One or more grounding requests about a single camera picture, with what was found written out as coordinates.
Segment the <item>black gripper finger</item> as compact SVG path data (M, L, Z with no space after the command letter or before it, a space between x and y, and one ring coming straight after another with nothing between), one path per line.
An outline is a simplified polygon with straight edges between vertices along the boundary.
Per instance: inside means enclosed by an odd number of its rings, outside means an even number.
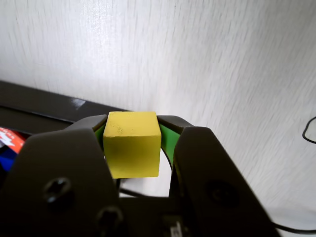
M173 164L193 237L276 237L278 232L210 128L158 116L177 133Z
M27 139L0 192L1 236L128 236L95 134L106 119L87 117Z

